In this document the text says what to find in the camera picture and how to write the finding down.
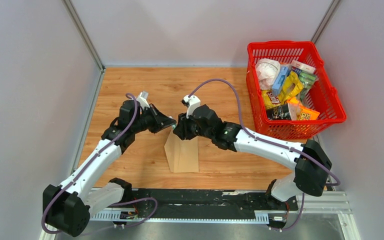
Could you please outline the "brown paper envelope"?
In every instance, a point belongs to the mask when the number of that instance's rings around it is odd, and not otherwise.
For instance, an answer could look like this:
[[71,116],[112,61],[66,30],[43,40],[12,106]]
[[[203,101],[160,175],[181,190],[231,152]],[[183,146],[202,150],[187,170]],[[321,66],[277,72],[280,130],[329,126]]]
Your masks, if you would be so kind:
[[181,140],[171,131],[164,145],[169,170],[172,173],[199,172],[198,139]]

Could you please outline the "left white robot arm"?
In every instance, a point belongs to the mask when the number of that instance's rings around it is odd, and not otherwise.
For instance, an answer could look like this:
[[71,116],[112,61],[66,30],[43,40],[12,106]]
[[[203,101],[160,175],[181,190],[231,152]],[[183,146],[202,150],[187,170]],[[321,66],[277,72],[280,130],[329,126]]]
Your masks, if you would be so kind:
[[127,150],[138,133],[156,134],[176,123],[153,104],[135,98],[126,100],[119,115],[104,131],[89,157],[59,185],[48,185],[42,195],[42,229],[48,234],[63,232],[79,236],[90,218],[117,203],[128,207],[133,201],[131,191],[115,179],[99,190],[93,187],[107,168]]

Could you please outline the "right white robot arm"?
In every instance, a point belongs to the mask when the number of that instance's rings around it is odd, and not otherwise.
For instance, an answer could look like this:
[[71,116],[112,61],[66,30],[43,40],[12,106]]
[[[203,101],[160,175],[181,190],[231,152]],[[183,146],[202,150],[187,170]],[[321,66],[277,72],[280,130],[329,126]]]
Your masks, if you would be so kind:
[[288,176],[273,180],[267,188],[265,202],[274,210],[298,194],[320,197],[332,168],[318,142],[309,139],[300,143],[262,135],[238,123],[221,120],[207,105],[199,106],[191,115],[179,114],[173,132],[181,140],[204,137],[219,149],[253,154],[292,170]]

